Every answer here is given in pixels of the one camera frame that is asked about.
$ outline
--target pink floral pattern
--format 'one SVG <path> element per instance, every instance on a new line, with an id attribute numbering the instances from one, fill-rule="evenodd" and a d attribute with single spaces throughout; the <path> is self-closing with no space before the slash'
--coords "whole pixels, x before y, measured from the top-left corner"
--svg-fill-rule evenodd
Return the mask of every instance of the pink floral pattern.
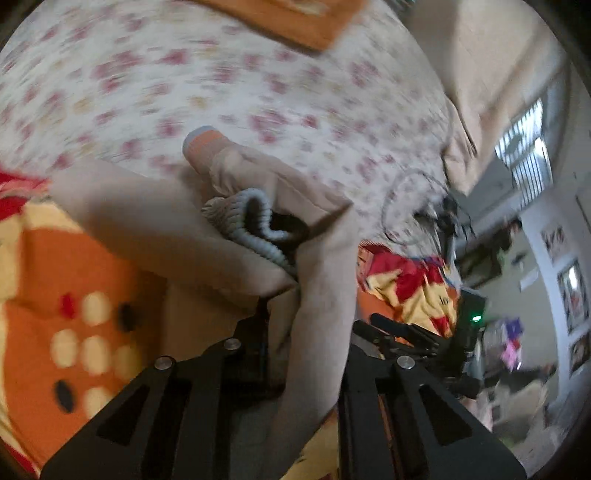
<path id="1" fill-rule="evenodd" d="M 191 2 L 45 0 L 0 71 L 0 163 L 28 174 L 99 157 L 180 175 L 185 135 L 209 124 L 349 196 L 373 241 L 385 241 L 380 211 L 401 169 L 444 181 L 443 89 L 382 0 L 318 56 Z M 433 194 L 407 183 L 389 215 L 398 236 Z"/>

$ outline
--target black device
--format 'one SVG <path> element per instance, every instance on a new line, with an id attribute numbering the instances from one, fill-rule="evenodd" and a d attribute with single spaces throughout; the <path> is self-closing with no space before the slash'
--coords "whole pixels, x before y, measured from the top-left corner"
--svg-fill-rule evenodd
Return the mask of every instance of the black device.
<path id="1" fill-rule="evenodd" d="M 266 331 L 259 314 L 202 356 L 158 358 L 47 462 L 41 480 L 227 478 L 227 419 L 278 394 L 265 382 Z M 419 356 L 393 351 L 389 335 L 366 323 L 356 322 L 354 331 L 386 345 L 388 357 L 351 346 L 338 405 L 343 480 L 526 478 Z M 437 357 L 429 335 L 399 333 L 417 342 L 415 353 L 430 345 Z"/>

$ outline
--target window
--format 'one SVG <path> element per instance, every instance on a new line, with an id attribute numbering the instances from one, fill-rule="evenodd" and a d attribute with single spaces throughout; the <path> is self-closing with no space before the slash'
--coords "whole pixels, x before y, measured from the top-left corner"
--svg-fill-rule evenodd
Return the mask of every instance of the window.
<path id="1" fill-rule="evenodd" d="M 513 187 L 522 193 L 521 209 L 552 185 L 552 166 L 566 129 L 570 72 L 570 64 L 562 67 L 495 147 L 511 171 Z"/>
<path id="2" fill-rule="evenodd" d="M 507 130 L 495 147 L 497 157 L 511 170 L 515 188 L 522 192 L 522 209 L 552 185 L 543 115 L 540 98 Z"/>

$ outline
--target red and yellow fabric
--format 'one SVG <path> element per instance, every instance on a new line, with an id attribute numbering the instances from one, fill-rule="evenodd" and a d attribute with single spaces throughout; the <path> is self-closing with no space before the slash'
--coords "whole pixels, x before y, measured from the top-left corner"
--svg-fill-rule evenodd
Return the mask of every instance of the red and yellow fabric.
<path id="1" fill-rule="evenodd" d="M 448 338 L 456 324 L 457 291 L 447 285 L 443 260 L 413 259 L 383 245 L 359 247 L 358 304 L 364 318 L 380 313 Z"/>

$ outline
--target poster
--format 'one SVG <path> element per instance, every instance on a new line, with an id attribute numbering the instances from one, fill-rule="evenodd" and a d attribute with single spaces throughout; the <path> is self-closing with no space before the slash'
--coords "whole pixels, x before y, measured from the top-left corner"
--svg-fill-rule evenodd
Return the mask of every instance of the poster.
<path id="1" fill-rule="evenodd" d="M 589 332 L 585 333 L 570 348 L 570 374 L 574 374 L 587 360 L 590 355 Z"/>
<path id="2" fill-rule="evenodd" d="M 575 261 L 558 275 L 558 287 L 571 333 L 589 318 L 589 301 L 579 262 Z"/>
<path id="3" fill-rule="evenodd" d="M 558 223 L 552 223 L 542 230 L 542 240 L 546 245 L 548 255 L 552 259 L 552 264 L 555 264 L 570 251 L 564 229 Z"/>

